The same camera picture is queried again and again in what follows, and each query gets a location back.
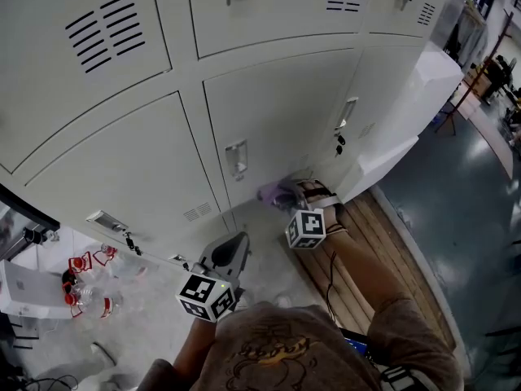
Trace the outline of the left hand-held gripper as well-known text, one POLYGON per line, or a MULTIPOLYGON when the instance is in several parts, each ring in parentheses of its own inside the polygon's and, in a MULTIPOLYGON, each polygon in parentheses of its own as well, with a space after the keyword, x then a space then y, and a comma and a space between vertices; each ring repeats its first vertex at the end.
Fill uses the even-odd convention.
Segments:
POLYGON ((217 322, 234 309, 239 299, 239 276, 250 252, 250 239, 237 231, 212 241, 199 263, 182 265, 185 272, 176 291, 180 306, 191 316, 217 322))

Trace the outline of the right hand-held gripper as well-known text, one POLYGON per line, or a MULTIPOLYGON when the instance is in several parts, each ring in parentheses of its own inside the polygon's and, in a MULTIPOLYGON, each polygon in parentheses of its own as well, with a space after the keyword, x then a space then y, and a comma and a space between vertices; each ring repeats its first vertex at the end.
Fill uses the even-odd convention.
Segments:
POLYGON ((290 216, 285 230, 288 246, 293 249, 315 249, 326 238, 323 212, 307 208, 298 181, 282 180, 279 188, 285 195, 278 195, 274 206, 290 216))

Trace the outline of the person's right hand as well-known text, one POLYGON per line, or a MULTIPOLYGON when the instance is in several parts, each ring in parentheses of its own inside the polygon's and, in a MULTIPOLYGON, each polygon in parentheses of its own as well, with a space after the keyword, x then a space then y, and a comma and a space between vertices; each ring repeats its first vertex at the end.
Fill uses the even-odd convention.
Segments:
POLYGON ((304 197, 309 210, 323 212, 325 230, 328 235, 347 230, 341 221, 345 207, 335 193, 317 179, 298 182, 297 188, 304 197))

